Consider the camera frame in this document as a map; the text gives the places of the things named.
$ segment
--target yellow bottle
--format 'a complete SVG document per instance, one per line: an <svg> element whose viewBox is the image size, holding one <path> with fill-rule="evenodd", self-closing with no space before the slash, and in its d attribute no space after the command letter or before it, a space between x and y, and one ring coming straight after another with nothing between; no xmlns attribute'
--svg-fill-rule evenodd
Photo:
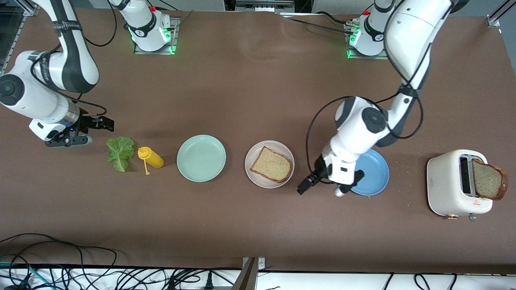
<svg viewBox="0 0 516 290"><path fill-rule="evenodd" d="M152 149L149 147L142 147L138 149L138 157L143 160L146 175L150 174L150 172L147 171L147 163L154 168L161 168L163 164L165 164L163 158L161 158L161 156L159 156L156 152L152 151Z"/></svg>

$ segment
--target plate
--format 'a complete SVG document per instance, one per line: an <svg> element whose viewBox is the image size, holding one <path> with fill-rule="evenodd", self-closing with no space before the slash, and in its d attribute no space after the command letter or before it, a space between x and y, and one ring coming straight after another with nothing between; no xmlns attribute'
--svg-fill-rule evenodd
<svg viewBox="0 0 516 290"><path fill-rule="evenodd" d="M215 178L225 165L224 145L210 135L197 135L179 148L179 172L188 180L205 182Z"/></svg>
<svg viewBox="0 0 516 290"><path fill-rule="evenodd" d="M362 169L364 177L351 190L362 196L379 194L389 182L389 167L380 153L369 149L358 158L355 170Z"/></svg>
<svg viewBox="0 0 516 290"><path fill-rule="evenodd" d="M292 169L290 174L288 175L287 179L284 182L278 183L276 181L269 180L258 173L252 172L251 167L253 167L254 163L258 159L258 156L260 155L262 148L267 147L271 149L272 151L279 153L286 157L292 164ZM292 174L294 173L294 156L292 155L292 152L288 149L287 146L283 145L282 143L279 143L277 141L262 141L249 150L247 152L246 161L245 161L245 167L246 167L246 173L249 179L256 184L259 187L263 188L277 188L282 186L283 184L287 183L288 180L292 177Z"/></svg>

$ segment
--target white toaster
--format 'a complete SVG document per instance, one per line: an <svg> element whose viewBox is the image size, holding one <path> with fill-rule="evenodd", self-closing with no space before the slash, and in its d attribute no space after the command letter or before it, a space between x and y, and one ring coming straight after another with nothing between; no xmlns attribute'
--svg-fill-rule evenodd
<svg viewBox="0 0 516 290"><path fill-rule="evenodd" d="M426 167L428 204L436 214L448 219L470 216L491 210L493 201L479 197L475 191L472 160L486 157L479 152L459 149L428 161Z"/></svg>

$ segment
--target bread slice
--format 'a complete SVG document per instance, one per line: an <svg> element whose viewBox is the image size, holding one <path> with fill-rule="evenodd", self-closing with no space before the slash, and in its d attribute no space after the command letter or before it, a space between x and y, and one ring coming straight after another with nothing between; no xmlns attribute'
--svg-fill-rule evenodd
<svg viewBox="0 0 516 290"><path fill-rule="evenodd" d="M477 195L492 200L504 197L509 185L509 176L502 169L473 160L473 179Z"/></svg>
<svg viewBox="0 0 516 290"><path fill-rule="evenodd" d="M262 148L258 159L251 167L251 171L278 183L284 182L290 175L291 170L290 160L267 147Z"/></svg>

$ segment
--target bread crust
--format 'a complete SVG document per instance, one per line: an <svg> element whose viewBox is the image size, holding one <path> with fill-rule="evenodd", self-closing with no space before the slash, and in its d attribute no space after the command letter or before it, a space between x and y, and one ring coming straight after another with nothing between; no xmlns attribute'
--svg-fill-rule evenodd
<svg viewBox="0 0 516 290"><path fill-rule="evenodd" d="M254 168L254 166L256 165L256 162L258 161L258 159L260 159L260 156L262 155L262 152L263 152L264 148L266 148L266 147L267 147L267 146L263 146L263 147L262 147L262 150L260 151L260 154L258 155L258 158L254 161L254 164L253 164L253 166L251 167L251 171L252 171L252 172L254 172L254 173L257 173L257 174L259 174L259 175L261 175L261 176L263 176L263 177L265 177L266 179L272 180L272 181L277 182L277 183L282 183L282 182L284 182L285 180L287 180L287 179L288 179L288 177L290 176L290 174L291 174L291 172L292 172L292 162L291 162L290 160L288 160L288 158L287 158L285 155L283 155L283 154L280 154L280 153L278 153L278 152L275 152L275 151L273 151L273 150L271 150L271 149L267 148L267 149L269 149L272 153L274 153L274 154L278 154L278 155L282 156L283 158L285 158L285 159L288 161L288 164L290 165L290 169L289 169L289 171L288 171L287 175L286 175L286 176L285 176L285 178L283 178L282 180L272 179L272 178L270 178L270 177L268 177L268 176L265 176L265 175L263 175L263 174L261 174L261 173L259 173L258 171L256 171L256 170L254 170L254 169L253 169L253 168Z"/></svg>
<svg viewBox="0 0 516 290"><path fill-rule="evenodd" d="M478 194L478 192L477 192L478 196L483 197L483 198L488 198L488 199L491 199L491 200L495 200L495 201L498 201L498 200L501 200L502 198L504 198L505 193L507 192L507 188L509 188L509 175L507 174L507 172L505 172L500 167L497 167L497 166L494 166L494 165L491 165L491 164L485 164L485 163L483 163L483 162L481 162L479 160L476 160L476 159L474 159L473 162L476 162L476 163L479 163L479 164L482 164L482 165L487 165L487 166L491 167L492 169L498 171L498 173L502 177L502 182L500 183L500 187L498 188L498 192L496 193L496 195L494 197L489 198L489 197L486 197L486 196L482 196L482 195Z"/></svg>

